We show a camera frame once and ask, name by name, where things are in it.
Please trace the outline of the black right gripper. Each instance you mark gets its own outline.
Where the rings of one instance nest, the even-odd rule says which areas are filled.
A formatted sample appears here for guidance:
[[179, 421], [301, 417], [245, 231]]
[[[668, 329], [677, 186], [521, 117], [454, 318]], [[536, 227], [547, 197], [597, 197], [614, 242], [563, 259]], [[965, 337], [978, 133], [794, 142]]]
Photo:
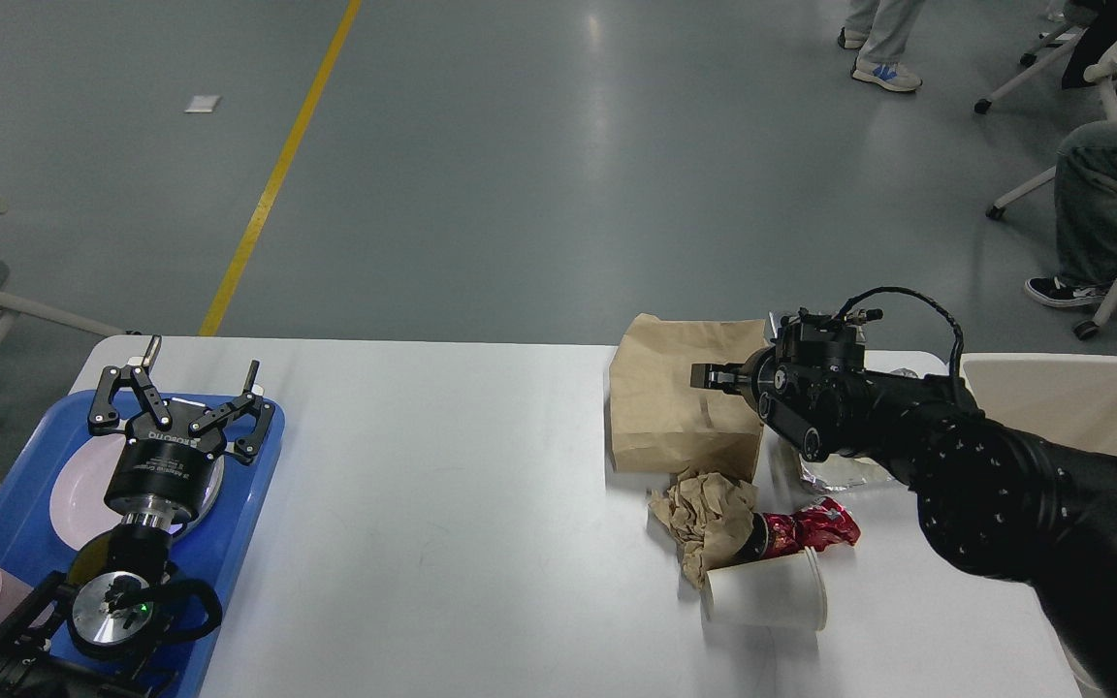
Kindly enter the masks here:
[[762, 423], [776, 423], [792, 396], [792, 371], [783, 366], [777, 346], [758, 348], [744, 365], [739, 363], [691, 364], [694, 389], [742, 394]]

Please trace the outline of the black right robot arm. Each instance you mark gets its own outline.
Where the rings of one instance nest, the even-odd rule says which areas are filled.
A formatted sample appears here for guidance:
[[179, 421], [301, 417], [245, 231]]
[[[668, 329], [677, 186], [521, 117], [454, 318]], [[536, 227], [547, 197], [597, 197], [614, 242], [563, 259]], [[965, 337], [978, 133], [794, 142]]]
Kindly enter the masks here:
[[952, 315], [945, 375], [865, 367], [859, 329], [882, 312], [852, 296], [799, 309], [773, 344], [731, 364], [695, 364], [697, 389], [739, 395], [814, 462], [869, 457], [917, 496], [930, 547], [963, 573], [1030, 585], [1065, 646], [1117, 697], [1117, 457], [990, 420], [960, 374]]

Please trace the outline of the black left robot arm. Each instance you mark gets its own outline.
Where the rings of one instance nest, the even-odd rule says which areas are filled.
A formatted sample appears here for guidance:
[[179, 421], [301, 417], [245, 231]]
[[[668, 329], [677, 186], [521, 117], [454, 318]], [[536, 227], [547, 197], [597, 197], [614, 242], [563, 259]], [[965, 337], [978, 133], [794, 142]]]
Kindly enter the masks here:
[[49, 409], [0, 487], [0, 697], [195, 697], [281, 455], [249, 364], [160, 392], [150, 340]]

